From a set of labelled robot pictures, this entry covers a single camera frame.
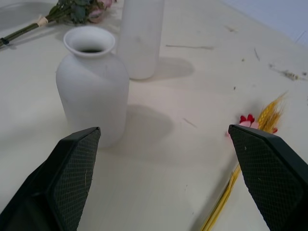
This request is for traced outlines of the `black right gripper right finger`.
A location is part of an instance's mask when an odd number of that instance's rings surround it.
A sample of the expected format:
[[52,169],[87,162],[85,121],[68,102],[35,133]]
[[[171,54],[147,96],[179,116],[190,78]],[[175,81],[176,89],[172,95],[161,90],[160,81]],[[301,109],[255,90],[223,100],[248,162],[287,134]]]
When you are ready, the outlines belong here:
[[243,178],[270,231],[308,231],[308,164],[280,137],[230,125]]

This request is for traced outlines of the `yellow wheat and red flower bunch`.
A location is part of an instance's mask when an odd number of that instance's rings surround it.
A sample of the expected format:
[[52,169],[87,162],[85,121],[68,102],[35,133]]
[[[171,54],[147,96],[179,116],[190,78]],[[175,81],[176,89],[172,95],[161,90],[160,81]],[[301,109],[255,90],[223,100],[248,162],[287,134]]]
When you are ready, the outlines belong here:
[[[261,131],[265,131],[270,134],[274,134],[278,131],[277,125],[283,114],[282,101],[285,98],[286,93],[283,93],[274,101],[269,103],[260,113],[256,121],[250,122],[250,128],[256,128]],[[214,227],[217,219],[219,218],[225,204],[227,203],[229,196],[234,188],[234,185],[241,173],[240,165],[237,165],[235,170],[232,172],[230,179],[220,196],[219,200],[216,202],[215,206],[211,210],[210,214],[207,216],[204,224],[202,225],[200,231],[211,231]]]

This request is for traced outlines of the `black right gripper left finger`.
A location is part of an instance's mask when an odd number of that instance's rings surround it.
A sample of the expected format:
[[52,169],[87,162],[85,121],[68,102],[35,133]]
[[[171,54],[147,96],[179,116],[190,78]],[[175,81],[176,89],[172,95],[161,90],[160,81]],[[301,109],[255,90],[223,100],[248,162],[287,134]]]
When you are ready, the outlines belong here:
[[77,231],[100,136],[92,127],[61,139],[0,213],[0,231]]

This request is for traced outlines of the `tall white cylinder vase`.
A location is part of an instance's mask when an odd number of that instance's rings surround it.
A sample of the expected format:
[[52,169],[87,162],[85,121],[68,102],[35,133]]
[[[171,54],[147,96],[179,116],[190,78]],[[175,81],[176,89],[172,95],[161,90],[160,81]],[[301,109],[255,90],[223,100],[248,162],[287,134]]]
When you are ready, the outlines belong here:
[[159,61],[165,0],[124,0],[117,55],[134,80],[152,77]]

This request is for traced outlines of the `white flared-neck ceramic vase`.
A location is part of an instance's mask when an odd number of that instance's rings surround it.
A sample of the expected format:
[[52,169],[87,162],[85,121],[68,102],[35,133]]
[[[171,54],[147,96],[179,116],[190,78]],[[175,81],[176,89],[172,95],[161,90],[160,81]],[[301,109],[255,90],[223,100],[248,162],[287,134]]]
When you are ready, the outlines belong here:
[[56,86],[72,131],[99,127],[99,147],[115,144],[126,124],[129,76],[112,53],[115,37],[96,26],[79,26],[63,38],[69,54],[56,71]]

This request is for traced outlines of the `pink rose bouquet green stems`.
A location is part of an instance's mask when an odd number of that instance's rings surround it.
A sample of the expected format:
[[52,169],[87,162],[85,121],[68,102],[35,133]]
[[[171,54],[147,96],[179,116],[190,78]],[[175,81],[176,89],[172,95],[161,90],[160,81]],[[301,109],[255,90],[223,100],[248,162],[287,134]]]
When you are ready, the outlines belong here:
[[75,25],[82,25],[87,22],[97,24],[114,2],[118,2],[118,0],[58,0],[48,15],[40,17],[28,26],[0,38],[0,47],[7,46],[12,40],[53,22],[68,22]]

